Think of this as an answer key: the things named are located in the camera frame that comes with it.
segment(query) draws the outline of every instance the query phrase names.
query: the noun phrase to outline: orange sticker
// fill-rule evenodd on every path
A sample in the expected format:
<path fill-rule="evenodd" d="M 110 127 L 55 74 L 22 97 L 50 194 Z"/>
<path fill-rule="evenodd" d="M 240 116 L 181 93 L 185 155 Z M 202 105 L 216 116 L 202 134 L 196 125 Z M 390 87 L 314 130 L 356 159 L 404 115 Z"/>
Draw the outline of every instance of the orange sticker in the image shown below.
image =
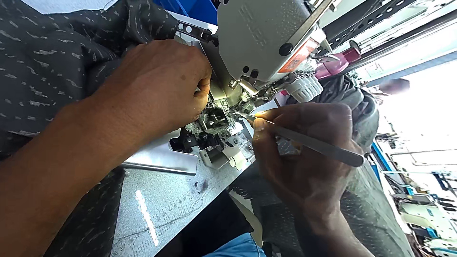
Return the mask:
<path fill-rule="evenodd" d="M 308 39 L 303 46 L 289 59 L 278 73 L 290 73 L 304 61 L 319 46 L 319 43 L 312 38 Z"/>

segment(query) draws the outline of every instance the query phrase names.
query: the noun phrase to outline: blue bin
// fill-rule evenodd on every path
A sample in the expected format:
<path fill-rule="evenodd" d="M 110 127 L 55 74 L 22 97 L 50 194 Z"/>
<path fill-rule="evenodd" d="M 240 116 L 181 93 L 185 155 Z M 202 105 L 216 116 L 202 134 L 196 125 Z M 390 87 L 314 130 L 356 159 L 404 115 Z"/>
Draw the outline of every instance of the blue bin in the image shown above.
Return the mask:
<path fill-rule="evenodd" d="M 218 24 L 217 11 L 211 0 L 154 0 L 154 3 L 190 18 Z"/>

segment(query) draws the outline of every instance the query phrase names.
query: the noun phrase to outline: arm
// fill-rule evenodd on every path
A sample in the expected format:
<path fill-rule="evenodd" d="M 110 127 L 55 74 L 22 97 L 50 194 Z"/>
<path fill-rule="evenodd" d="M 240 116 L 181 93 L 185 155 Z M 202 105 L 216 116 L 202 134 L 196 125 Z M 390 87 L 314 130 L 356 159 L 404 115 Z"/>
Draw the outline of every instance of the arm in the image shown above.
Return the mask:
<path fill-rule="evenodd" d="M 41 256 L 81 197 L 111 169 L 198 117 L 210 76 L 198 49 L 153 41 L 131 50 L 94 95 L 64 107 L 0 163 L 0 256 Z"/>
<path fill-rule="evenodd" d="M 306 134 L 330 144 L 361 152 L 351 139 L 351 110 L 342 104 L 305 103 L 257 114 L 254 153 L 260 171 L 295 217 L 306 256 L 373 257 L 355 238 L 340 211 L 340 198 L 352 168 L 309 148 L 299 155 L 280 156 L 273 125 Z"/>

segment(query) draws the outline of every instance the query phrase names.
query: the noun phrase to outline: tweezers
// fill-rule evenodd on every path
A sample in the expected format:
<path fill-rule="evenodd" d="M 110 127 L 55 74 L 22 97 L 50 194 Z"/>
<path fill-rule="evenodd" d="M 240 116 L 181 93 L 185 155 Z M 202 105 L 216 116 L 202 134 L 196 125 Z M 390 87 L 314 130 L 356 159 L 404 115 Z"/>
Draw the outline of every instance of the tweezers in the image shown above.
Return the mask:
<path fill-rule="evenodd" d="M 235 112 L 234 114 L 238 114 L 239 116 L 252 122 L 257 118 L 256 116 L 242 112 Z M 274 122 L 268 120 L 266 122 L 273 124 L 276 134 L 281 137 L 301 143 L 302 145 L 313 149 L 318 153 L 321 153 L 334 160 L 341 161 L 342 163 L 345 163 L 349 166 L 360 167 L 363 165 L 365 158 L 358 153 L 354 153 L 341 147 L 334 146 L 307 135 L 295 132 L 293 130 L 283 128 L 281 126 L 275 125 Z"/>

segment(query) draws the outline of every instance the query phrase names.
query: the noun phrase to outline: hand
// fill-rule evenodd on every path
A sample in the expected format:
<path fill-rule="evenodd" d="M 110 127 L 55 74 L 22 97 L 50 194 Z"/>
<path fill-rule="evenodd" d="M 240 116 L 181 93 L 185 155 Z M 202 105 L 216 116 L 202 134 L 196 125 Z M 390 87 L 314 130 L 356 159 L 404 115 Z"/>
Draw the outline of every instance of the hand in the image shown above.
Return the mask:
<path fill-rule="evenodd" d="M 155 40 L 130 50 L 82 104 L 86 111 L 101 111 L 123 123 L 128 134 L 147 143 L 198 118 L 207 103 L 210 77 L 211 66 L 199 49 L 172 39 Z"/>
<path fill-rule="evenodd" d="M 256 114 L 253 146 L 260 171 L 279 198 L 306 219 L 340 213 L 340 198 L 352 168 L 301 146 L 299 155 L 280 156 L 271 124 L 361 153 L 351 139 L 351 109 L 343 104 L 304 103 Z"/>

